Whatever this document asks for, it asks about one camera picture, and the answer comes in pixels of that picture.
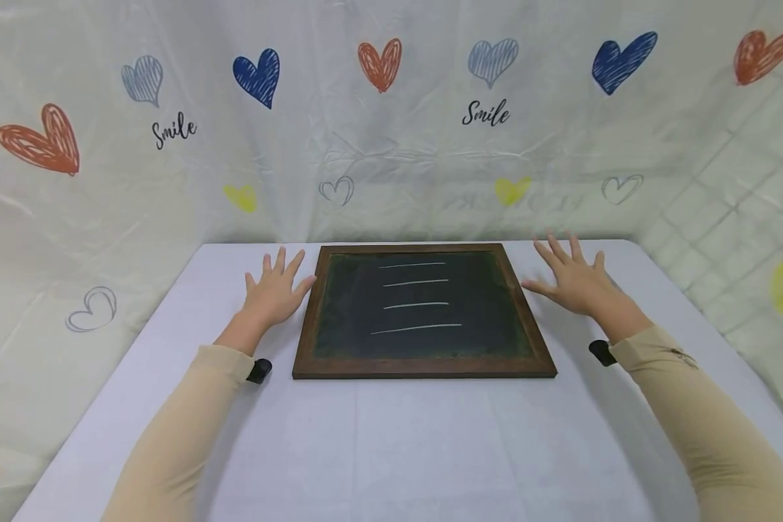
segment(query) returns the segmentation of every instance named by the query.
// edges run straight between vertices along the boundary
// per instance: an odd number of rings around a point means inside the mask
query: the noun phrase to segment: white tablecloth
[[[320,245],[304,247],[298,278]],[[520,279],[551,277],[528,241],[505,242]],[[737,353],[638,246],[584,241],[783,457],[783,413]],[[201,343],[244,298],[273,245],[205,245],[104,386],[14,518],[97,521],[135,440]],[[528,295],[555,379],[294,381],[305,306],[261,342],[273,363],[244,385],[207,466],[211,521],[693,521],[692,489],[637,386],[603,368],[602,332]]]

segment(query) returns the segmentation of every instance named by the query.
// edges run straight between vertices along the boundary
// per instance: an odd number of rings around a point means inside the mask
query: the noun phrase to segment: orange heart
[[[748,86],[768,75],[783,61],[783,34],[766,45],[766,34],[752,31],[745,35],[734,55],[734,73],[740,86]]]
[[[377,54],[374,45],[368,42],[361,43],[357,48],[360,66],[362,66],[365,77],[368,77],[368,81],[381,93],[385,93],[389,87],[392,87],[397,70],[400,68],[402,50],[403,45],[397,38],[389,40],[389,43],[386,44],[382,58]]]
[[[71,176],[78,172],[78,145],[67,115],[56,104],[41,109],[46,136],[23,125],[0,127],[3,148],[29,164]]]

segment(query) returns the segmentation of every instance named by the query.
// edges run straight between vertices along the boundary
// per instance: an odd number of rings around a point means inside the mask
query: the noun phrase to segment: chalkboard
[[[505,249],[324,246],[294,378],[553,377]]]

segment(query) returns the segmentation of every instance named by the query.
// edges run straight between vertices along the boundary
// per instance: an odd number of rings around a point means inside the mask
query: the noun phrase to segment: heart outline
[[[381,93],[385,93],[397,77],[400,61],[403,54],[403,44],[400,38],[392,38],[383,48],[380,57],[374,45],[363,42],[357,47],[357,58],[360,61],[365,77]]]
[[[267,109],[273,108],[273,96],[281,74],[281,61],[275,49],[264,49],[258,56],[258,65],[248,57],[238,56],[232,64],[232,73],[240,88],[261,102]]]
[[[258,195],[252,186],[244,185],[236,188],[232,185],[224,185],[223,193],[226,194],[226,199],[248,214],[258,208]]]
[[[738,86],[749,86],[768,75],[783,61],[783,34],[766,45],[766,34],[752,31],[742,37],[734,54],[734,75]]]
[[[635,182],[635,186],[631,190],[629,190],[629,192],[624,194],[623,199],[621,199],[621,200],[619,200],[619,202],[615,203],[613,201],[613,199],[615,199],[615,198],[610,199],[609,194],[606,194],[606,187],[609,186],[609,183],[611,183],[612,181],[615,181],[615,184],[616,184],[616,188],[615,188],[616,194],[621,192],[621,189],[624,186],[626,186],[626,184],[629,181],[634,181]],[[618,176],[611,176],[609,178],[606,178],[606,180],[604,182],[602,182],[602,185],[600,186],[600,193],[602,194],[602,197],[604,197],[607,200],[607,202],[610,202],[611,204],[613,204],[613,205],[615,205],[617,207],[617,205],[622,204],[627,199],[632,197],[632,194],[634,194],[635,191],[637,191],[643,183],[644,183],[644,176],[640,175],[640,174],[630,175],[628,178],[626,178],[626,180],[623,180],[623,183],[621,182],[621,179],[619,179]]]
[[[655,31],[635,38],[623,51],[615,40],[606,40],[594,56],[592,78],[602,91],[611,96],[644,64],[657,42],[658,33]]]
[[[56,104],[46,104],[41,108],[41,122],[46,136],[14,123],[0,126],[0,144],[29,165],[76,175],[78,144],[67,115]]]
[[[122,83],[135,102],[149,102],[160,108],[162,64],[155,57],[146,54],[136,60],[135,67],[122,66]]]
[[[93,308],[90,306],[90,300],[96,295],[104,296],[105,300],[107,301],[107,306],[110,306],[110,319],[105,324],[94,326],[93,328],[84,328],[83,326],[74,324],[73,318],[77,317],[77,315],[95,315]],[[67,318],[64,319],[64,325],[67,326],[67,330],[74,331],[75,334],[87,334],[88,331],[99,330],[102,326],[110,324],[113,319],[116,318],[116,311],[116,294],[113,293],[113,290],[107,286],[94,286],[88,290],[86,294],[84,294],[84,310],[76,310],[75,312],[67,315]]]
[[[481,78],[487,88],[494,88],[494,83],[519,55],[519,43],[513,38],[505,38],[496,45],[487,40],[480,40],[470,49],[467,58],[467,68],[476,78]]]
[[[507,178],[500,178],[494,182],[494,190],[498,202],[500,202],[503,207],[512,207],[522,200],[530,185],[531,179],[528,176],[525,176],[516,183]]]
[[[344,201],[342,203],[337,203],[325,193],[325,187],[330,186],[334,191],[334,193],[336,194],[339,191],[340,183],[346,183],[348,185],[348,192],[344,197]],[[351,176],[343,175],[340,176],[340,179],[336,180],[336,183],[332,183],[330,181],[324,181],[322,183],[319,183],[319,193],[322,194],[322,197],[327,199],[328,202],[331,202],[333,204],[338,204],[340,205],[340,207],[344,207],[344,205],[348,204],[348,202],[351,200],[351,196],[354,196],[354,180],[352,180]]]

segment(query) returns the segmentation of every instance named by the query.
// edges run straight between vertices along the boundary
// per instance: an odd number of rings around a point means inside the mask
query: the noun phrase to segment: backdrop
[[[0,0],[0,521],[201,243],[549,227],[783,399],[783,0]]]

